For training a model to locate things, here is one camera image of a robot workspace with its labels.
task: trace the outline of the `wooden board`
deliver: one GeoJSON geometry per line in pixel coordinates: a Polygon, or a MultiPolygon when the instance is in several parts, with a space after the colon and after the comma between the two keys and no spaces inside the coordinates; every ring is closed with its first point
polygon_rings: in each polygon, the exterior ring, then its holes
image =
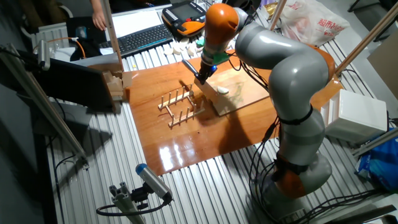
{"type": "Polygon", "coordinates": [[[248,76],[243,69],[236,71],[231,68],[213,75],[207,79],[207,82],[215,91],[217,91],[218,86],[229,90],[228,94],[219,94],[217,103],[213,103],[219,116],[236,111],[269,96],[269,93],[248,76]]]}
{"type": "MultiPolygon", "coordinates": [[[[231,57],[231,61],[239,63],[236,57],[231,57]]],[[[200,58],[191,59],[190,63],[199,70],[200,58]]],[[[213,76],[230,68],[229,63],[219,65],[213,76]]],[[[270,70],[257,71],[268,80],[270,70]]],[[[127,95],[132,115],[146,162],[157,175],[258,143],[276,117],[269,97],[224,116],[218,116],[205,102],[206,110],[195,119],[170,129],[167,125],[169,113],[159,111],[157,106],[163,95],[168,96],[170,91],[180,88],[181,83],[193,83],[192,72],[179,62],[131,72],[131,76],[132,85],[127,95]]],[[[314,95],[312,105],[319,110],[340,89],[342,86],[334,79],[314,95]]],[[[203,93],[195,85],[193,92],[193,100],[199,105],[203,93]]],[[[184,102],[177,103],[176,107],[179,106],[183,107],[184,102]]]]}

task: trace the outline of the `white plastic bag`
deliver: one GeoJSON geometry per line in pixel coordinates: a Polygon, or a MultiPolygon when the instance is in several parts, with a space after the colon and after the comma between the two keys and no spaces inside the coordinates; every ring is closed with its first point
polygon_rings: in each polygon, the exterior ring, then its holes
{"type": "Polygon", "coordinates": [[[284,36],[321,46],[333,39],[349,22],[316,0],[287,0],[280,15],[284,36]]]}

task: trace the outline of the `blue light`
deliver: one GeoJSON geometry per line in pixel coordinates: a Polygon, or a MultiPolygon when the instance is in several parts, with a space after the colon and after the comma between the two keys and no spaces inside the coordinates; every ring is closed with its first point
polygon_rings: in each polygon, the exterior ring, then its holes
{"type": "Polygon", "coordinates": [[[215,71],[217,71],[217,66],[216,65],[213,65],[212,66],[212,68],[211,68],[211,71],[214,73],[215,71]]]}

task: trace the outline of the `blue bag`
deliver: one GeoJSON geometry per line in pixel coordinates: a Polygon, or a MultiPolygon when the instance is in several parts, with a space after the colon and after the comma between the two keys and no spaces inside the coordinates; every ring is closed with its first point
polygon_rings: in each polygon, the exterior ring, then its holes
{"type": "Polygon", "coordinates": [[[398,192],[398,138],[362,156],[356,165],[356,174],[381,184],[388,191],[398,192]]]}

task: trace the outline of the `white paper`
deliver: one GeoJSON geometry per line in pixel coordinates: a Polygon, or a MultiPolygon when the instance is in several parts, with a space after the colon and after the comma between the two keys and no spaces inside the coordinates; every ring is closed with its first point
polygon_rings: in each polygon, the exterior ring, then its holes
{"type": "Polygon", "coordinates": [[[155,10],[115,16],[112,20],[117,38],[146,28],[161,25],[162,23],[155,10]]]}
{"type": "Polygon", "coordinates": [[[61,60],[64,62],[70,62],[70,56],[75,52],[74,47],[65,47],[63,49],[57,49],[54,54],[54,59],[61,60]]]}
{"type": "Polygon", "coordinates": [[[86,58],[82,60],[77,60],[74,62],[76,65],[81,65],[81,66],[90,66],[90,65],[101,65],[101,64],[107,64],[107,63],[119,63],[118,55],[117,53],[109,54],[109,55],[101,55],[97,57],[91,57],[91,58],[86,58]]]}
{"type": "Polygon", "coordinates": [[[113,54],[113,48],[112,47],[108,47],[108,48],[105,48],[105,49],[99,49],[99,51],[101,52],[102,55],[113,54]]]}

